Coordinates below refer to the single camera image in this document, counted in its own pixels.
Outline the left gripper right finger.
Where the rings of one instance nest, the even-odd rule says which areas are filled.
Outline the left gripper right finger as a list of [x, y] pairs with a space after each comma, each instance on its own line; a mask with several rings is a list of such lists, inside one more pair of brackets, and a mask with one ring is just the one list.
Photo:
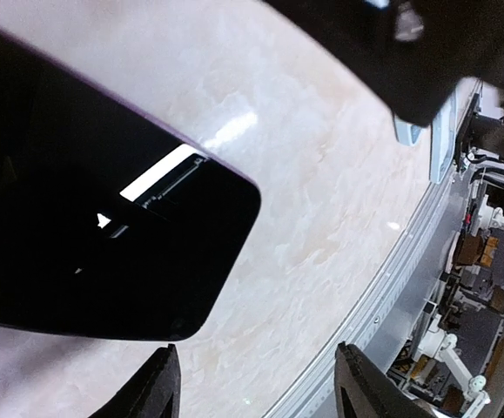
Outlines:
[[338, 417], [435, 417], [408, 399], [355, 345], [335, 353], [334, 392]]

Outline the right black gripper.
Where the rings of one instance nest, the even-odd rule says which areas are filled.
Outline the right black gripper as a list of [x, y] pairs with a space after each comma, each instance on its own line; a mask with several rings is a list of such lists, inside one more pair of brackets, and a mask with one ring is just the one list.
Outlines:
[[[504, 1], [271, 1], [397, 116], [429, 125], [463, 78], [504, 108]], [[504, 122], [484, 145], [504, 158]]]

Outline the purple edged black phone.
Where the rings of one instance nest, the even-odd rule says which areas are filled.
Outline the purple edged black phone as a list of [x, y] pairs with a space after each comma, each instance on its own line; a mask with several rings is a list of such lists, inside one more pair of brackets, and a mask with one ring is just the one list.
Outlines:
[[0, 326], [186, 340], [260, 205], [239, 172], [0, 31]]

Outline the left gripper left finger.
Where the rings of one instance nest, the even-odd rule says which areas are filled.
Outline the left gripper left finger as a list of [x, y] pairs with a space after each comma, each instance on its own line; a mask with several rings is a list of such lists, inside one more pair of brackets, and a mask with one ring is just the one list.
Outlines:
[[91, 418], [179, 417], [181, 371], [174, 344], [158, 348]]

